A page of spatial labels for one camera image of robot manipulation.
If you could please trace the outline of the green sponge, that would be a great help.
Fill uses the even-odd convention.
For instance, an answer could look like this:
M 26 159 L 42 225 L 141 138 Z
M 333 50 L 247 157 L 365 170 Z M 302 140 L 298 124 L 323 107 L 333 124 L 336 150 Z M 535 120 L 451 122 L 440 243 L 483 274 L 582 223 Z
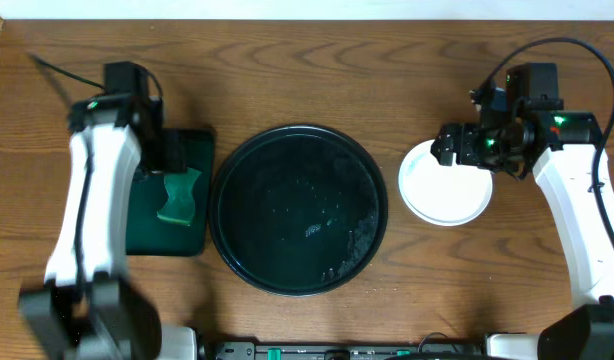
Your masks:
M 202 172 L 188 168 L 185 173 L 167 174 L 164 177 L 164 188 L 167 200 L 157 211 L 157 217 L 166 223 L 190 226 L 195 213 L 194 186 Z

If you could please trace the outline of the white plate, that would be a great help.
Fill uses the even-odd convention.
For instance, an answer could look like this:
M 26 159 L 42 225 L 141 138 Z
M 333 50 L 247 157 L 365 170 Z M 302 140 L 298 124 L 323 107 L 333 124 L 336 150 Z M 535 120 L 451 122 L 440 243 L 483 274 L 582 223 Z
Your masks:
M 487 170 L 442 166 L 431 154 L 433 140 L 416 145 L 403 159 L 398 188 L 407 207 L 439 226 L 459 226 L 476 219 L 488 206 L 493 176 Z

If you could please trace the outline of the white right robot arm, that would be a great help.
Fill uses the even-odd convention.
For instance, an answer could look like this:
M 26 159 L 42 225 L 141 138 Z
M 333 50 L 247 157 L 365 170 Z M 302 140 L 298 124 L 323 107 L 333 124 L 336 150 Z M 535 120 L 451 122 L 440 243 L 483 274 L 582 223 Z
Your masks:
M 586 112 L 524 111 L 496 125 L 449 124 L 431 153 L 442 165 L 532 174 L 568 266 L 574 309 L 538 335 L 495 334 L 500 359 L 614 359 L 614 191 L 603 134 Z

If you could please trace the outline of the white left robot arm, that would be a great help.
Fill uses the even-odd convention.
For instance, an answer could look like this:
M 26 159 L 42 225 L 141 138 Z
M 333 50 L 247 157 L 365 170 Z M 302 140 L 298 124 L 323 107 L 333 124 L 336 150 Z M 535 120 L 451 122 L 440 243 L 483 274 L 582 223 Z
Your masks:
M 195 359 L 189 327 L 162 324 L 130 284 L 126 226 L 142 160 L 141 133 L 157 129 L 160 102 L 107 95 L 73 105 L 71 176 L 61 232 L 42 287 L 18 307 L 50 359 Z

